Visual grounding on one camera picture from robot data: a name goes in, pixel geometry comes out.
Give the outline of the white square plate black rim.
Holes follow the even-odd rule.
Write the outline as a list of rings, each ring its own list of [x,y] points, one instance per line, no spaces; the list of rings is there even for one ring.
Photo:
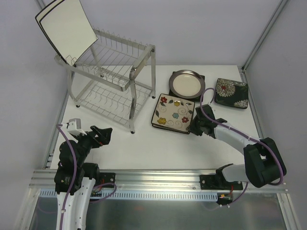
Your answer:
[[[42,33],[44,34],[45,38],[48,40],[48,42],[50,43],[50,45],[53,47],[53,49],[56,51],[56,53],[59,55],[59,57],[64,61],[64,63],[66,64],[66,60],[63,58],[63,56],[60,54],[60,52],[56,49],[56,47],[53,45],[53,43],[51,42],[51,40],[49,39],[49,37],[47,36],[47,34],[45,33],[45,30],[43,29],[40,21],[45,17],[45,15],[47,15],[53,8],[55,8],[58,4],[60,4],[62,2],[62,0],[54,0],[51,3],[49,3],[46,7],[44,7],[36,16],[35,16],[35,20],[38,24],[38,26],[40,27]]]

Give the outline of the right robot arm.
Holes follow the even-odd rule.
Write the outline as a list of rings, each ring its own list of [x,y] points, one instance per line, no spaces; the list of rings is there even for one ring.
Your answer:
[[[278,186],[287,174],[286,166],[272,138],[254,138],[222,118],[216,119],[212,108],[202,105],[196,108],[196,116],[188,127],[196,136],[206,134],[239,151],[244,163],[233,163],[216,169],[215,174],[202,181],[211,189],[227,189],[238,182],[251,183],[261,188],[265,185]]]

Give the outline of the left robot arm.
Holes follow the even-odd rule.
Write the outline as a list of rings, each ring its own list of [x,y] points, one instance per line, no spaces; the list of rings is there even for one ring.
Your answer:
[[[108,186],[117,189],[113,181],[101,179],[98,164],[85,161],[92,149],[110,143],[113,129],[91,126],[90,131],[83,131],[80,119],[71,119],[66,130],[73,139],[68,139],[62,126],[56,125],[65,139],[59,147],[58,169],[54,177],[58,207],[56,228],[84,230],[92,192]]]

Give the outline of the cream floral square plate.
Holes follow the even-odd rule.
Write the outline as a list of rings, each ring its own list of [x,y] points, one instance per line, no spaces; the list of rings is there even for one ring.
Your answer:
[[[151,124],[153,127],[189,134],[188,127],[194,117],[195,103],[168,94],[160,94]]]

